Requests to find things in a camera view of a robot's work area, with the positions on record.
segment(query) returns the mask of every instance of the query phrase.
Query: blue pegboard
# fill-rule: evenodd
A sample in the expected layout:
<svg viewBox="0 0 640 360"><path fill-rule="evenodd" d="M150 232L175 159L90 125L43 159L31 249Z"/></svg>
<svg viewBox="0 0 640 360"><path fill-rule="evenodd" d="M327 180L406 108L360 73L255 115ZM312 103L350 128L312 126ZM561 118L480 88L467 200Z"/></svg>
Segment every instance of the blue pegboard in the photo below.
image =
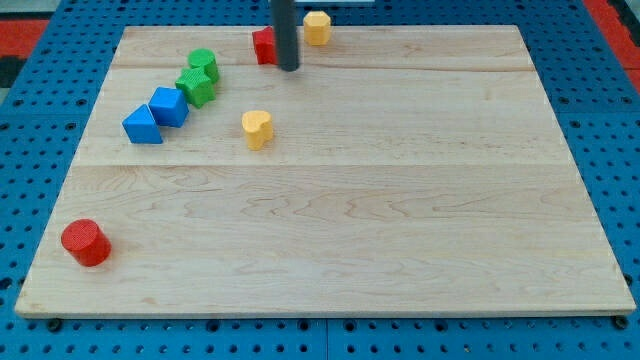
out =
<svg viewBox="0 0 640 360"><path fill-rule="evenodd" d="M299 8L299 18L310 9ZM580 1L377 0L313 9L337 25L517 24L638 301L640 98ZM62 1L0 108L0 358L639 357L637 313L220 323L17 317L20 285L124 26L268 21L267 0Z"/></svg>

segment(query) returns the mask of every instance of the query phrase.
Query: green block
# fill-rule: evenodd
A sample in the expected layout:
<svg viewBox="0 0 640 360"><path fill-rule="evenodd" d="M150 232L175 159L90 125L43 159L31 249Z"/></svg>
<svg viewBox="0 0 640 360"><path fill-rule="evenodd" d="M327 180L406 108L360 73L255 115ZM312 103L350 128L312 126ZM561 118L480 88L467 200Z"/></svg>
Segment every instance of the green block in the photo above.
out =
<svg viewBox="0 0 640 360"><path fill-rule="evenodd" d="M182 69L182 75L176 80L176 89L182 90L187 102L198 109L206 102L216 99L211 79L202 67Z"/></svg>
<svg viewBox="0 0 640 360"><path fill-rule="evenodd" d="M195 49L187 58L189 67L192 69L203 67L205 74L211 79L211 83L215 84L220 79L218 73L218 64L216 63L216 55L209 49Z"/></svg>

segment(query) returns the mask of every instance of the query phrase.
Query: wood grain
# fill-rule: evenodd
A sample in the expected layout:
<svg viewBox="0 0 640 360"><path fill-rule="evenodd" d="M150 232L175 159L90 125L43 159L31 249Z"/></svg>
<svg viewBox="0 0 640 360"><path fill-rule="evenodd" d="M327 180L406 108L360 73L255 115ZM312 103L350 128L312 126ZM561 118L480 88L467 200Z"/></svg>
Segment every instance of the wood grain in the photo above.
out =
<svg viewBox="0 0 640 360"><path fill-rule="evenodd" d="M286 74L253 28L128 28L23 286L25 317L604 315L635 303L517 28L335 28ZM120 121L216 51L162 146ZM246 148L240 116L275 138ZM59 243L89 217L114 247Z"/></svg>

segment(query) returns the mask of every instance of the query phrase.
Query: yellow block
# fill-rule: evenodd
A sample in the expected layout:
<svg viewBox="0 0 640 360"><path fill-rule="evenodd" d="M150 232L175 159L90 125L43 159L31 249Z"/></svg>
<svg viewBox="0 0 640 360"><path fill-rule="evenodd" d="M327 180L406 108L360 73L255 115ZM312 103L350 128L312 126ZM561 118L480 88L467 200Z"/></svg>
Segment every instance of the yellow block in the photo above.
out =
<svg viewBox="0 0 640 360"><path fill-rule="evenodd" d="M242 114L242 128L247 147L251 150L260 150L265 141L273 139L271 114L266 111L253 110Z"/></svg>
<svg viewBox="0 0 640 360"><path fill-rule="evenodd" d="M304 41L309 45L325 45L331 38L331 18L324 11L309 11L304 17Z"/></svg>

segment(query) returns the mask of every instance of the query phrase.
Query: blue cube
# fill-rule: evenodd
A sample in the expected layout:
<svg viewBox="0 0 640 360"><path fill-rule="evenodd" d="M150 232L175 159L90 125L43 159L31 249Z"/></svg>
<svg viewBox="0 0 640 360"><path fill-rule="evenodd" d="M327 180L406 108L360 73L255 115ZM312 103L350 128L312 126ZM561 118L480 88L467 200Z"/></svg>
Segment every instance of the blue cube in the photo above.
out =
<svg viewBox="0 0 640 360"><path fill-rule="evenodd" d="M149 109L156 124L182 127L189 114L187 100L182 90L159 87L149 101Z"/></svg>
<svg viewBox="0 0 640 360"><path fill-rule="evenodd" d="M122 122L134 144L162 144L162 136L147 105L141 105Z"/></svg>

